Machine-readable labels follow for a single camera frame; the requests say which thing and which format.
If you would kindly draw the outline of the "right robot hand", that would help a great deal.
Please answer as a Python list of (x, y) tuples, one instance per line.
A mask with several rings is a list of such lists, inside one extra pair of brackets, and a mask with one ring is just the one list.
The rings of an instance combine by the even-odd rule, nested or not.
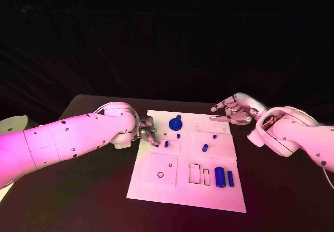
[(246, 93), (236, 93), (221, 100), (210, 109), (211, 112), (224, 109), (224, 115), (211, 116), (213, 122), (225, 122), (234, 125), (246, 125), (257, 120), (267, 110), (267, 106)]

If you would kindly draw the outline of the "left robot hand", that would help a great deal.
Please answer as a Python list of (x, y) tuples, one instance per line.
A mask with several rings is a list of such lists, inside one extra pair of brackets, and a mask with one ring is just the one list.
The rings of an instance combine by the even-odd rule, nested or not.
[(155, 138), (154, 119), (151, 116), (139, 116), (139, 126), (132, 140), (142, 139), (151, 146), (158, 147), (159, 141)]

